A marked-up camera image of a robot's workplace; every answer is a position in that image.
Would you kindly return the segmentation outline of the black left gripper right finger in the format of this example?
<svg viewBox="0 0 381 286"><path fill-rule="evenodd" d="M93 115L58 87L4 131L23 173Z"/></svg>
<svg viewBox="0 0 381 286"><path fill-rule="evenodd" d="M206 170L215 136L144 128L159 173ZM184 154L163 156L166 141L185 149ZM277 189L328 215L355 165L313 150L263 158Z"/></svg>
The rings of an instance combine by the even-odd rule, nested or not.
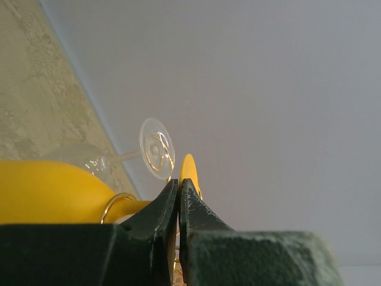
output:
<svg viewBox="0 0 381 286"><path fill-rule="evenodd" d="M326 243L312 232L235 231L180 189L180 264L188 285L343 285Z"/></svg>

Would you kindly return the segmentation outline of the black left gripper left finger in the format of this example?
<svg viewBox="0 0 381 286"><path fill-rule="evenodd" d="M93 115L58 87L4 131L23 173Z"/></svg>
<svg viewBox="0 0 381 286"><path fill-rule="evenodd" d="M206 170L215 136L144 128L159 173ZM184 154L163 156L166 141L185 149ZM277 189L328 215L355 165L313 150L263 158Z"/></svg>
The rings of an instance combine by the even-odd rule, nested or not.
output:
<svg viewBox="0 0 381 286"><path fill-rule="evenodd" d="M1 227L2 285L171 285L178 181L120 224Z"/></svg>

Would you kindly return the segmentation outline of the clear wine glass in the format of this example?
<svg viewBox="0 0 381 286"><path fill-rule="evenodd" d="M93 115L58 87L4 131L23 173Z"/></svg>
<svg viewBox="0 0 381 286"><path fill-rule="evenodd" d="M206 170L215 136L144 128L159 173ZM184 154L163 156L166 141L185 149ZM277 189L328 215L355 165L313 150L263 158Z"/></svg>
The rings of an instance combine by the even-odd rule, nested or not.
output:
<svg viewBox="0 0 381 286"><path fill-rule="evenodd" d="M139 149L124 154L106 153L88 143L65 145L42 157L79 167L106 182L111 168L118 163L141 158L150 173L160 180L168 180L174 170L175 149L163 124L146 119L139 132Z"/></svg>

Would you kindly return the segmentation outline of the yellow plastic goblet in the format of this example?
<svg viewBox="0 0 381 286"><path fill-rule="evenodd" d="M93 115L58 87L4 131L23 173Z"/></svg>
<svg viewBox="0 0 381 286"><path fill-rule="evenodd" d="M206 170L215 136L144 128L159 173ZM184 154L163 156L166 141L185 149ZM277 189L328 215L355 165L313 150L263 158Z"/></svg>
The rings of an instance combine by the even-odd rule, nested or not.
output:
<svg viewBox="0 0 381 286"><path fill-rule="evenodd" d="M1 227L121 224L149 204L57 161L1 160Z"/></svg>

